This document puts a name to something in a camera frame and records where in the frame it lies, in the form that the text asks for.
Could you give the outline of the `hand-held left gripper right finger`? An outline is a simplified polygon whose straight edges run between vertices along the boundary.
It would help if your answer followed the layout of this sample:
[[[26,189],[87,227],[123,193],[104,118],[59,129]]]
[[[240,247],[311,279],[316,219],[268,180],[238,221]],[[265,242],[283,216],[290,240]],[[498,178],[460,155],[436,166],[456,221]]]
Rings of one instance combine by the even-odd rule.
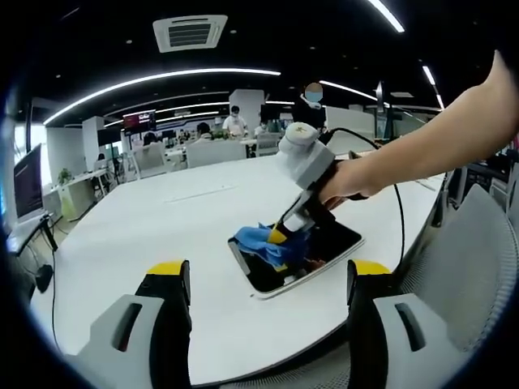
[[[446,322],[415,294],[400,294],[383,265],[348,262],[350,387],[442,388],[461,367]]]

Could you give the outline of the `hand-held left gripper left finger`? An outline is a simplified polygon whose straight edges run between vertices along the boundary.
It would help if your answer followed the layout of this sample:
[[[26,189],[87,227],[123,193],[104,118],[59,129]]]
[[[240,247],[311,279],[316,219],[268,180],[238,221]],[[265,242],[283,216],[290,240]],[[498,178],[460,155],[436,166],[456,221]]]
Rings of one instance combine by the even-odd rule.
[[[97,388],[189,388],[190,264],[150,268],[90,326],[75,368]]]

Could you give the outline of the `person's right hand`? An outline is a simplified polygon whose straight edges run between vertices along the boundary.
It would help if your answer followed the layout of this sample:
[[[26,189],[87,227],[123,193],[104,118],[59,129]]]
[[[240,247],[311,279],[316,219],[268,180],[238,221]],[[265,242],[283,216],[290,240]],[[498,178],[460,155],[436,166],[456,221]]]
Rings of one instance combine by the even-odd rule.
[[[376,195],[386,185],[370,158],[343,160],[321,189],[319,200],[328,210],[332,210],[349,197],[361,195],[369,198]]]

